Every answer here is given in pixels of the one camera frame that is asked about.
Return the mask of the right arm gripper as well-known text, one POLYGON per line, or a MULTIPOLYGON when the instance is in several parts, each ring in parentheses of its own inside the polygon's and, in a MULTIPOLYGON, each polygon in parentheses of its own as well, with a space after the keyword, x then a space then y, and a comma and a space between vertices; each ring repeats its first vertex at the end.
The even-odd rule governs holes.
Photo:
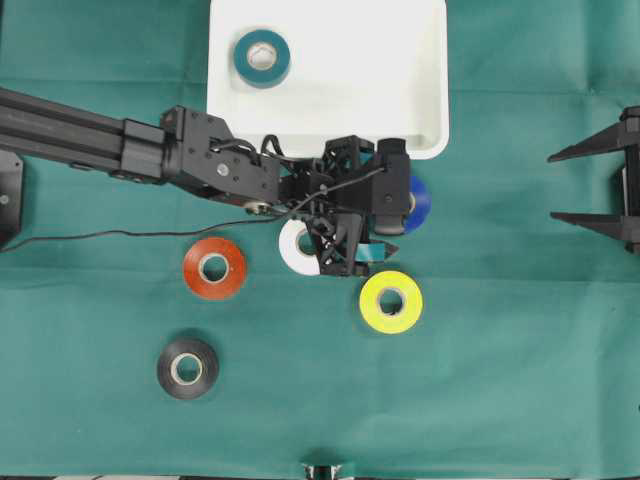
POLYGON ((551 212, 554 219, 592 230, 616 240, 639 254, 639 106, 626 107, 617 122, 593 136, 548 157, 558 162, 624 150, 624 215, 551 212))

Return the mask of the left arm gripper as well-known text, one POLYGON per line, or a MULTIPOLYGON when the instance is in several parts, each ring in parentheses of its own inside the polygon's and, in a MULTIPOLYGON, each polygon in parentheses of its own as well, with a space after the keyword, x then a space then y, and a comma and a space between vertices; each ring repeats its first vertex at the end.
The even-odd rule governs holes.
POLYGON ((357 136, 330 140, 320 158, 286 166, 279 199, 294 211, 287 221, 306 224, 299 243, 316 255, 319 275, 365 277, 370 273, 365 261, 386 261, 399 250, 385 241, 368 243, 367 213, 357 205, 358 189, 367 180, 364 167, 381 166, 374 143, 357 136))

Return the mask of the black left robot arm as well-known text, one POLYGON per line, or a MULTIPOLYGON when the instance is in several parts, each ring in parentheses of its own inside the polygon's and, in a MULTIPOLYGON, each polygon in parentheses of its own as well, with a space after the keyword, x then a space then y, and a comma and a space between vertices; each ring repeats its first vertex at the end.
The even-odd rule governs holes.
POLYGON ((293 157, 275 135, 255 146, 222 118, 182 106, 149 125, 6 89, 1 147, 120 180, 171 184, 241 207, 257 224, 301 220, 330 276, 367 275, 358 246, 372 235, 386 244, 404 234, 410 212, 410 158, 399 138, 346 136, 317 157, 293 157))

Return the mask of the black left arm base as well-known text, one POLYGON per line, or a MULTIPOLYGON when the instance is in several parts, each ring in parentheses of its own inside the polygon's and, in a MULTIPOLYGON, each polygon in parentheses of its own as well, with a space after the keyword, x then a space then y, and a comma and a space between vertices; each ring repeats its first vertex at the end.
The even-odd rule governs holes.
POLYGON ((4 247, 21 231, 24 162, 15 153, 0 154, 0 241, 4 247))

